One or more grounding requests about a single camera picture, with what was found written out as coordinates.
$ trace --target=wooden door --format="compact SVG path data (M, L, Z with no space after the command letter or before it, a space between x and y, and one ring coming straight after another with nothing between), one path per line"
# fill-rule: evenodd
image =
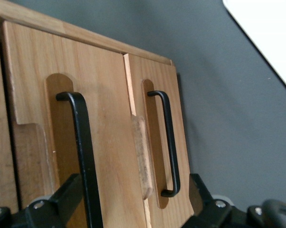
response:
M181 227L194 212L189 200L190 170L175 67L130 54L125 55L124 59L131 111L134 116L143 116L146 121L150 157L153 161L151 166L154 177L153 193L145 201L145 214L147 217L150 216L150 224L153 228ZM149 87L152 87L151 82L155 90L166 92L170 99L181 181L179 193L172 198L160 196L163 189L172 189L172 177L160 98L155 98L156 104L153 112L150 112L150 107L147 107L149 111L146 112L146 105L152 104L144 103L146 91L143 92L143 90L147 88L143 84L147 83ZM148 119L151 120L151 117L147 115L153 115L153 113L157 113L157 115L153 117L153 123L148 123Z
M3 33L22 206L78 172L70 108L53 94L69 89L87 103L104 227L145 228L123 56L10 22ZM85 226L77 216L70 227Z

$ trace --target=wooden frame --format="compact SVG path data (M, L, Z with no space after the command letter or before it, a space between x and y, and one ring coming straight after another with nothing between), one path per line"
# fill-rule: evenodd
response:
M3 21L10 21L30 28L59 35L71 40L100 47L121 54L133 54L167 65L173 65L168 58L144 51L137 47L107 38L58 19L37 13L17 4L0 0L0 27ZM8 206L12 213L18 211L18 199L14 176L10 133L3 89L0 61L0 206Z

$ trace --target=cabinet top edge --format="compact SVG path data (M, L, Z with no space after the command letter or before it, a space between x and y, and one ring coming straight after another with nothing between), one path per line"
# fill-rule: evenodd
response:
M0 0L0 26L5 20L61 37L69 38L74 41L79 41L106 50L118 52L123 55L134 54L136 56L154 60L156 62L172 65L172 61L169 58L91 32L84 28L55 19L15 3Z

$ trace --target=black metal handle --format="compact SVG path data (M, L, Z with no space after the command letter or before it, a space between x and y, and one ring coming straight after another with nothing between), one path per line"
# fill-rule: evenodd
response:
M56 95L56 99L57 101L69 101L72 108L78 159L83 179L87 226L102 228L101 203L85 99L77 92L62 92Z
M171 109L170 109L170 102L168 95L163 91L150 91L147 93L148 96L160 96L163 104L164 110L164 119L165 119L165 127L166 127L166 135L167 135L167 143L168 143L168 150L169 150L169 159L170 159L170 167L171 167L171 175L172 175L172 182L173 182L173 190L163 190L161 192L161 196L163 197L173 197L175 196L181 188L180 182L180 174L179 168L177 164L177 156L176 156L176 148L175 148L175 136L173 132L173 125L172 125L172 116L171 116Z

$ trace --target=gray wall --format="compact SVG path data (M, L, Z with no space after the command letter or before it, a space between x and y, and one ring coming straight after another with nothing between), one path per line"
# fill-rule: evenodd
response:
M245 210L286 202L286 88L220 0L13 0L173 59L191 171Z

